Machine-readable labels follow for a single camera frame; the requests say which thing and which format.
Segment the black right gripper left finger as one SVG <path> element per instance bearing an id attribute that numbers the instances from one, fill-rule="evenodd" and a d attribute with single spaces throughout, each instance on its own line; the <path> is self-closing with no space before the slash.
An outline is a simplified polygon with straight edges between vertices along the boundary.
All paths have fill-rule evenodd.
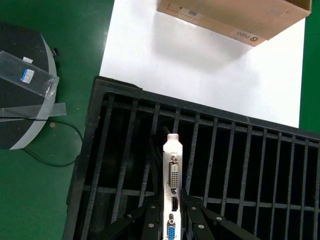
<path id="1" fill-rule="evenodd" d="M 162 236 L 161 209 L 158 204 L 143 204 L 109 226 L 111 240 L 159 240 Z"/>

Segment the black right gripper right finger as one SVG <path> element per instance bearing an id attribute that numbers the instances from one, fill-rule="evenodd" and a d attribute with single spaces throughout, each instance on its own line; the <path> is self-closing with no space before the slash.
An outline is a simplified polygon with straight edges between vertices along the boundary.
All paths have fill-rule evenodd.
<path id="1" fill-rule="evenodd" d="M 188 240 L 257 240 L 252 233 L 203 205 L 197 197 L 183 198 L 183 228 Z"/>

